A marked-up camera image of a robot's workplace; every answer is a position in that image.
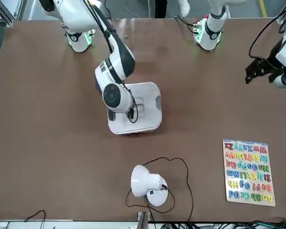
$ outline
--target brown table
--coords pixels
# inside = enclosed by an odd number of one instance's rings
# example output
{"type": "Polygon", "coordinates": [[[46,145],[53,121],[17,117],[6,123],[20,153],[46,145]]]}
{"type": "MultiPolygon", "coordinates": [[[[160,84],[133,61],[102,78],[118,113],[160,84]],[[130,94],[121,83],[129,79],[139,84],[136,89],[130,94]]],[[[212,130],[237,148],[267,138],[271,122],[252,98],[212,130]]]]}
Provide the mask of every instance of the brown table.
{"type": "MultiPolygon", "coordinates": [[[[136,57],[129,82],[155,82],[163,122],[151,134],[117,136],[94,85],[94,69],[109,51],[75,53],[58,22],[17,21],[0,53],[0,219],[134,220],[125,196],[136,164],[182,157],[194,196],[192,221],[280,221],[286,217],[286,90],[259,78],[245,84],[247,55],[268,19],[227,20],[219,46],[207,53],[175,20],[120,20],[115,27],[136,57]],[[276,207],[227,202],[223,139],[267,142],[276,207]]],[[[267,55],[277,27],[254,53],[267,55]]],[[[176,204],[156,220],[186,220],[191,199],[181,162],[148,166],[168,182],[176,204]]],[[[145,204],[144,199],[129,199],[145,204]]],[[[168,209],[169,199],[161,209],[168,209]]]]}

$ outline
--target alphabet puzzle board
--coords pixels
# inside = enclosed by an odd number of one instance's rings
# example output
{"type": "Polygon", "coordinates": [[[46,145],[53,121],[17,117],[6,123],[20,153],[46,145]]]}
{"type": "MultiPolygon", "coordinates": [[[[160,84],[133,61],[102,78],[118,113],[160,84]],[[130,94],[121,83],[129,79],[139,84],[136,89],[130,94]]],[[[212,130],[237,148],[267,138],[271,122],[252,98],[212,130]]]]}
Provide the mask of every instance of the alphabet puzzle board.
{"type": "Polygon", "coordinates": [[[275,206],[268,145],[223,140],[223,149],[227,200],[275,206]]]}

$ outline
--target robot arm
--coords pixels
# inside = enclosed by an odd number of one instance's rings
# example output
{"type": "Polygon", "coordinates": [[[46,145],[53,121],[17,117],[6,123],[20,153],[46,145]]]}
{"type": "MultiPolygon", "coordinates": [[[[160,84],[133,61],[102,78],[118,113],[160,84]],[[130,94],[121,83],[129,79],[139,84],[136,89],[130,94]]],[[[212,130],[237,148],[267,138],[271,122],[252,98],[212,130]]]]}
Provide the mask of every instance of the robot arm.
{"type": "Polygon", "coordinates": [[[254,78],[270,74],[270,83],[278,88],[286,88],[286,32],[283,38],[272,48],[267,59],[254,57],[246,68],[246,84],[254,78]]]}
{"type": "Polygon", "coordinates": [[[99,9],[101,3],[97,0],[40,0],[40,3],[45,11],[61,19],[67,33],[77,39],[85,31],[100,28],[111,54],[95,69],[96,87],[111,115],[126,113],[133,118],[135,102],[124,87],[124,80],[134,72],[134,56],[99,9]]]}
{"type": "Polygon", "coordinates": [[[194,26],[195,42],[206,51],[215,49],[227,18],[225,5],[239,5],[245,1],[247,0],[209,0],[211,6],[209,17],[194,26]]]}
{"type": "Polygon", "coordinates": [[[127,113],[134,107],[133,97],[122,84],[134,72],[133,53],[122,42],[98,7],[91,5],[91,12],[104,38],[113,47],[109,57],[95,69],[96,86],[111,111],[127,113]]]}

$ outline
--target white desk lamp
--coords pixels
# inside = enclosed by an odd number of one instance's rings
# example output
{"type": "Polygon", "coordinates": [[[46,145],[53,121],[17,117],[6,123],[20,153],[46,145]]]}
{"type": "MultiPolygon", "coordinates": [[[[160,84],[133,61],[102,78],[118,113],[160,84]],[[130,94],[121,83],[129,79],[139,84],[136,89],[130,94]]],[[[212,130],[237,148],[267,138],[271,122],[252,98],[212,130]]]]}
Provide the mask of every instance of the white desk lamp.
{"type": "Polygon", "coordinates": [[[147,168],[137,165],[131,177],[132,192],[135,197],[147,196],[148,201],[158,207],[168,196],[167,183],[159,174],[151,174],[147,168]]]}

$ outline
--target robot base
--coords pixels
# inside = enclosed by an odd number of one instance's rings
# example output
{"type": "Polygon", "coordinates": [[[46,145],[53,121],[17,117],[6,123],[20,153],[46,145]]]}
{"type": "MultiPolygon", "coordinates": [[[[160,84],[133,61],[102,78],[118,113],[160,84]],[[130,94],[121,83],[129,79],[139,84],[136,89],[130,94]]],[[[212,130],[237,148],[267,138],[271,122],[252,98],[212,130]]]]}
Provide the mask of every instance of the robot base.
{"type": "Polygon", "coordinates": [[[194,25],[194,32],[198,34],[194,34],[195,43],[198,44],[202,49],[206,51],[213,50],[220,41],[220,36],[222,33],[219,34],[218,38],[215,40],[210,39],[210,35],[205,31],[205,24],[207,23],[207,18],[203,18],[197,24],[194,25]]]}
{"type": "Polygon", "coordinates": [[[117,135],[152,132],[157,129],[162,121],[162,108],[160,90],[152,82],[126,84],[131,90],[138,106],[138,120],[131,123],[125,113],[115,113],[115,119],[108,119],[110,130],[117,135]]]}
{"type": "MultiPolygon", "coordinates": [[[[165,186],[167,186],[167,183],[164,180],[164,178],[162,178],[162,183],[165,186]]],[[[147,195],[148,201],[152,205],[158,207],[166,202],[166,199],[168,197],[168,190],[159,190],[159,191],[150,190],[146,195],[147,195]]]]}
{"type": "Polygon", "coordinates": [[[80,37],[78,38],[78,41],[74,42],[72,39],[73,37],[68,38],[69,45],[73,48],[76,52],[84,52],[88,49],[90,45],[93,44],[93,38],[94,38],[95,30],[90,30],[87,32],[83,32],[80,37]]]}

